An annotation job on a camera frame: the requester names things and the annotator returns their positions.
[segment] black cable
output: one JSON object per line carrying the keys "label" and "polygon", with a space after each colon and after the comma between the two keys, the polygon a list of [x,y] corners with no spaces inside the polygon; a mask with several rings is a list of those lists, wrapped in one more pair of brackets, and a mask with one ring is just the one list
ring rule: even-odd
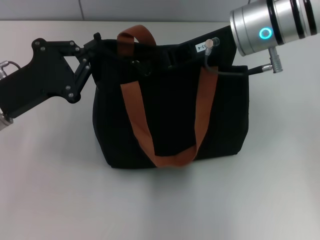
{"label": "black cable", "polygon": [[252,69],[249,69],[247,72],[226,72],[226,71],[218,71],[218,70],[215,70],[214,68],[210,67],[208,65],[208,58],[209,56],[208,55],[205,55],[204,56],[204,66],[205,68],[211,72],[211,73],[214,73],[214,74],[217,74],[217,75],[222,75],[222,76],[236,76],[236,77],[244,77],[244,76],[249,76],[249,75],[254,75],[254,74],[261,74],[263,73],[263,66],[257,66],[255,68],[252,68]]}
{"label": "black cable", "polygon": [[15,63],[14,61],[8,61],[9,64],[15,65],[18,69],[21,69],[21,67]]}

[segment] black fabric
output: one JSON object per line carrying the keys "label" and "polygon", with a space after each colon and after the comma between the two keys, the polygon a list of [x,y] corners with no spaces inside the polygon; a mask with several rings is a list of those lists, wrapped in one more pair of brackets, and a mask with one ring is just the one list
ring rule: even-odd
{"label": "black fabric", "polygon": [[[225,72],[247,71],[246,66],[231,66],[236,46],[230,27],[213,35],[219,36],[221,44],[211,54],[209,65],[218,65],[219,70]],[[184,55],[181,51],[175,54],[176,49],[182,49],[181,45],[136,44],[134,57],[126,60],[103,54],[106,49],[116,54],[114,40],[104,40],[101,44],[98,51],[101,54],[90,61],[97,85],[93,126],[108,164],[122,169],[155,167],[134,136],[122,97],[120,84],[123,83],[139,81],[156,155],[175,155],[194,145],[196,96],[203,53],[202,57],[195,57],[194,53]],[[188,48],[184,44],[184,49],[192,50],[193,43],[190,45]],[[168,52],[179,60],[166,59],[164,56]],[[134,61],[142,63],[142,67],[135,66]],[[248,109],[248,77],[219,76],[208,131],[196,159],[237,154],[248,131]]]}

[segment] brown strap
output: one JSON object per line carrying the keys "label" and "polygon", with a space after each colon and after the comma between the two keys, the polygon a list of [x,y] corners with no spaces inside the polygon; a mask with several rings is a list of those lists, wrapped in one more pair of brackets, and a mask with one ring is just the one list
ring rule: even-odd
{"label": "brown strap", "polygon": [[136,25],[124,30],[116,38],[118,55],[133,56],[135,38],[141,44],[156,46],[156,41],[149,30],[145,26]]}
{"label": "brown strap", "polygon": [[213,75],[205,68],[201,68],[195,107],[194,131],[196,144],[173,156],[155,155],[154,143],[147,123],[139,82],[121,84],[124,104],[133,133],[142,150],[157,167],[181,167],[195,159],[208,130],[217,80],[218,75]]}

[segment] black band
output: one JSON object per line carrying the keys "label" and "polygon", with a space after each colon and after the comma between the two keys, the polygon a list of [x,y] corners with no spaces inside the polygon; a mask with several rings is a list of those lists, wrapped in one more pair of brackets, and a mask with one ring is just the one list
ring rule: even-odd
{"label": "black band", "polygon": [[305,12],[306,12],[306,17],[308,18],[311,35],[316,35],[317,26],[316,26],[314,11],[312,11],[311,2],[310,0],[303,0],[303,3],[304,3]]}
{"label": "black band", "polygon": [[299,38],[304,39],[306,36],[305,36],[304,28],[302,27],[297,2],[296,0],[290,0],[290,3],[291,3],[292,14],[293,14],[296,31],[298,33]]}
{"label": "black band", "polygon": [[269,10],[269,16],[270,16],[270,21],[271,21],[271,25],[273,28],[275,40],[278,43],[278,45],[283,45],[284,41],[281,37],[281,33],[280,33],[280,29],[279,29],[279,25],[278,25],[278,21],[277,21],[277,17],[276,17],[276,12],[274,9],[274,1],[273,0],[266,0],[266,5]]}

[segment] white label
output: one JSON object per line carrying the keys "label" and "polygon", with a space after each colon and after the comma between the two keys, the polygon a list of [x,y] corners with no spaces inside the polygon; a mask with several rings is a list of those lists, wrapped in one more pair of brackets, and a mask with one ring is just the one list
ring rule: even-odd
{"label": "white label", "polygon": [[202,42],[202,43],[199,43],[199,44],[195,45],[195,49],[196,49],[196,52],[197,52],[197,53],[200,53],[200,52],[206,50],[206,48],[207,48],[207,47],[206,47],[206,42],[205,42],[205,41]]}

